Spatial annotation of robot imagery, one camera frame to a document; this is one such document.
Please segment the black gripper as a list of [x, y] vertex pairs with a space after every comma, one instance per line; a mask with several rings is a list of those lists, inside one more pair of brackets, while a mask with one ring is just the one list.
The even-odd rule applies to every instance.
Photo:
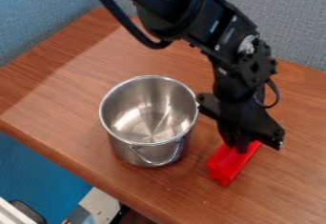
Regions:
[[214, 78], [213, 93], [197, 95], [199, 112], [217, 121], [225, 143], [230, 148], [235, 146], [241, 154], [249, 151], [254, 141], [278, 151], [285, 145], [286, 130], [266, 111], [281, 100], [274, 81], [269, 79], [245, 100], [235, 102], [226, 100], [229, 84], [227, 78]]

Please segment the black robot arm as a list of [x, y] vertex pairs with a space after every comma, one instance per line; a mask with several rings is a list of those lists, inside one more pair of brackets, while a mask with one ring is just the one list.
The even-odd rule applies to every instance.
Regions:
[[278, 61], [259, 38], [258, 26], [226, 0], [131, 0], [147, 32], [165, 41], [182, 39], [207, 57], [213, 92], [197, 95], [199, 111], [217, 121], [229, 147], [239, 153], [259, 141], [278, 150], [286, 130], [267, 110], [265, 89]]

